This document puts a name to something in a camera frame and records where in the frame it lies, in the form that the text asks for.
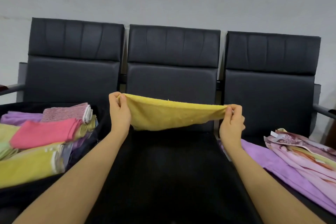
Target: clothing tag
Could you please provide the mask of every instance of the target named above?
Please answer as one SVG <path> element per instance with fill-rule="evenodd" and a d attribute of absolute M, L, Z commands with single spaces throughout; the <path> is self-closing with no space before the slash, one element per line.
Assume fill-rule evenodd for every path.
<path fill-rule="evenodd" d="M 273 131 L 271 131 L 271 136 L 277 138 L 277 137 L 278 137 L 278 134 L 275 133 L 275 132 L 273 132 Z"/>
<path fill-rule="evenodd" d="M 318 163 L 325 164 L 325 162 L 324 162 L 324 161 L 321 161 L 321 160 L 319 160 L 319 159 L 315 159 L 315 161 L 316 161 L 316 162 L 318 162 Z"/>

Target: person's right hand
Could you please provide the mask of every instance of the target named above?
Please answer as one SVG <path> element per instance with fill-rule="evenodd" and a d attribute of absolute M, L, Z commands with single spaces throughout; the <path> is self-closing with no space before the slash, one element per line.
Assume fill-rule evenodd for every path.
<path fill-rule="evenodd" d="M 110 101 L 111 132 L 120 134 L 125 140 L 131 125 L 131 112 L 126 96 L 120 92 L 114 92 L 108 95 L 108 99 Z"/>
<path fill-rule="evenodd" d="M 240 105 L 228 105 L 225 110 L 224 120 L 219 129 L 219 136 L 225 149 L 242 147 L 240 139 L 245 129 L 242 110 Z"/>

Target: black chair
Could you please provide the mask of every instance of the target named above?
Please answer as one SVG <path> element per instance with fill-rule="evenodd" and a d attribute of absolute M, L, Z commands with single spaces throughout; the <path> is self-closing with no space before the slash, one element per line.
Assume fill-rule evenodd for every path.
<path fill-rule="evenodd" d="M 99 121 L 97 138 L 104 138 L 110 131 L 107 97 L 119 87 L 123 43 L 122 24 L 33 18 L 26 82 L 0 92 L 23 90 L 24 102 L 1 105 L 0 116 L 88 102 Z M 0 208 L 22 211 L 61 175 L 0 189 Z"/>
<path fill-rule="evenodd" d="M 229 31 L 226 35 L 222 103 L 243 107 L 242 138 L 265 146 L 270 131 L 309 137 L 316 112 L 336 118 L 318 105 L 320 85 L 314 84 L 321 38 Z M 292 194 L 327 223 L 336 218 L 279 179 Z"/>
<path fill-rule="evenodd" d="M 25 102 L 97 102 L 118 88 L 124 25 L 33 18 Z"/>
<path fill-rule="evenodd" d="M 219 41 L 219 30 L 131 25 L 126 92 L 215 104 Z M 213 127 L 131 131 L 87 223 L 260 222 Z"/>

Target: chair backrest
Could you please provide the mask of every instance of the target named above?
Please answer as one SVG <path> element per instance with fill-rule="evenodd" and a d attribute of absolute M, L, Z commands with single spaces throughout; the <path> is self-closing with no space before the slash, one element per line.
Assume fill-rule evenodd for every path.
<path fill-rule="evenodd" d="M 309 135 L 321 38 L 228 32 L 222 102 L 243 107 L 242 138 L 271 130 Z"/>
<path fill-rule="evenodd" d="M 96 102 L 117 90 L 124 25 L 33 18 L 25 102 Z"/>
<path fill-rule="evenodd" d="M 219 30 L 131 25 L 126 92 L 157 99 L 215 104 Z M 188 127 L 213 131 L 213 122 Z"/>

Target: chair armrest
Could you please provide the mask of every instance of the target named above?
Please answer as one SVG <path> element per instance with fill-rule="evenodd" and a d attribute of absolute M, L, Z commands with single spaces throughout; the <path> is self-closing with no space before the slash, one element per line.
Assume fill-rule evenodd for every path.
<path fill-rule="evenodd" d="M 0 87 L 0 96 L 13 93 L 13 92 L 17 92 L 17 91 L 21 91 L 24 88 L 25 88 L 25 85 L 23 83 L 3 86 L 3 87 Z"/>
<path fill-rule="evenodd" d="M 328 109 L 318 104 L 313 104 L 313 109 L 320 114 L 336 120 L 336 110 L 334 109 Z"/>

